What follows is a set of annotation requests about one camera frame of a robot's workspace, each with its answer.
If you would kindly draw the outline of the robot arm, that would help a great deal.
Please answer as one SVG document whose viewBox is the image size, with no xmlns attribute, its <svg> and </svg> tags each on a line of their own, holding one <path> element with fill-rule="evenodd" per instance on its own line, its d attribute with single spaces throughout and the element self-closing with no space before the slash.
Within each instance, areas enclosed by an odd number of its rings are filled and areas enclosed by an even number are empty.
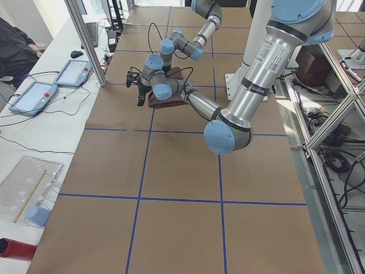
<svg viewBox="0 0 365 274">
<path fill-rule="evenodd" d="M 204 53 L 203 49 L 209 38 L 221 27 L 222 10 L 215 1 L 192 1 L 191 8 L 196 14 L 205 18 L 207 22 L 192 41 L 187 40 L 179 29 L 174 30 L 168 38 L 161 41 L 160 56 L 163 60 L 162 69 L 164 72 L 171 69 L 172 55 L 176 50 L 181 51 L 188 58 L 198 61 Z"/>
<path fill-rule="evenodd" d="M 187 80 L 167 76 L 175 51 L 199 60 L 207 39 L 221 26 L 222 10 L 215 1 L 193 1 L 191 8 L 206 20 L 195 39 L 189 41 L 180 30 L 175 30 L 161 42 L 159 54 L 147 57 L 142 72 L 128 74 L 127 84 L 138 86 L 139 105 L 143 105 L 149 92 L 159 101 L 178 95 L 208 121 L 204 140 L 211 152 L 226 155 L 251 142 L 251 118 L 287 66 L 294 50 L 332 39 L 336 2 L 271 1 L 266 37 L 226 108 L 200 94 Z"/>
</svg>

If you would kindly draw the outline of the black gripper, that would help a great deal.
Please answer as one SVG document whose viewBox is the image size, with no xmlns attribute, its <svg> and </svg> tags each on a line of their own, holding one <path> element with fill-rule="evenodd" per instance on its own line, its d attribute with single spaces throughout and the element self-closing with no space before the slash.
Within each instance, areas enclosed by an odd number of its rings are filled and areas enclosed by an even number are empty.
<svg viewBox="0 0 365 274">
<path fill-rule="evenodd" d="M 138 87 L 138 100 L 137 100 L 137 106 L 142 107 L 146 100 L 146 95 L 148 94 L 148 88 L 147 87 Z"/>
</svg>

